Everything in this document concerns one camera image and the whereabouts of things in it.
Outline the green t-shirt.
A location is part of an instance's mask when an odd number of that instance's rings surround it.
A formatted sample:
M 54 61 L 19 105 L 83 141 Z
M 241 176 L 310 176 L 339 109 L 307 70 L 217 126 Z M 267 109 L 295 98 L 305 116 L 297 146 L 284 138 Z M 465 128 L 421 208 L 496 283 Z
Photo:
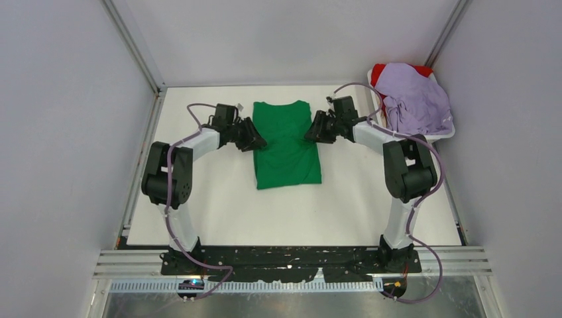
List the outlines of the green t-shirt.
M 253 152 L 258 190 L 321 184 L 317 144 L 305 139 L 311 107 L 297 100 L 287 105 L 253 103 L 253 123 L 266 146 Z

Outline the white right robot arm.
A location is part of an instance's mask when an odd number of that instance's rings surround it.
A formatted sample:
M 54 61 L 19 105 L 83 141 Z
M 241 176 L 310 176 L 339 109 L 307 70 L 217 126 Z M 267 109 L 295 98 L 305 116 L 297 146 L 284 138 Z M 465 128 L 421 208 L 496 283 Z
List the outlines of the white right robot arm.
M 306 140 L 333 144 L 341 136 L 363 145 L 383 157 L 384 182 L 392 196 L 388 224 L 380 237 L 378 263 L 395 272 L 412 258 L 421 200 L 437 186 L 438 177 L 429 143 L 422 135 L 407 136 L 390 131 L 361 117 L 350 96 L 327 98 L 330 109 L 317 111 Z

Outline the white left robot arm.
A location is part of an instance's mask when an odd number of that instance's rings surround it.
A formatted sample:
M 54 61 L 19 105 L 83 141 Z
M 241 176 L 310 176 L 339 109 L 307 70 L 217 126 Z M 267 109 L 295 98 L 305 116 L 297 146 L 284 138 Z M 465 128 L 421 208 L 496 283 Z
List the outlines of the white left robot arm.
M 206 123 L 197 118 L 194 106 L 189 104 L 186 109 L 196 123 L 195 132 L 173 143 L 153 142 L 140 184 L 142 193 L 160 210 L 170 248 L 181 252 L 178 266 L 187 274 L 196 274 L 203 266 L 203 256 L 194 250 L 199 235 L 187 210 L 195 161 L 229 143 L 241 152 L 267 145 L 252 119 L 240 115 L 240 105 L 214 105 Z

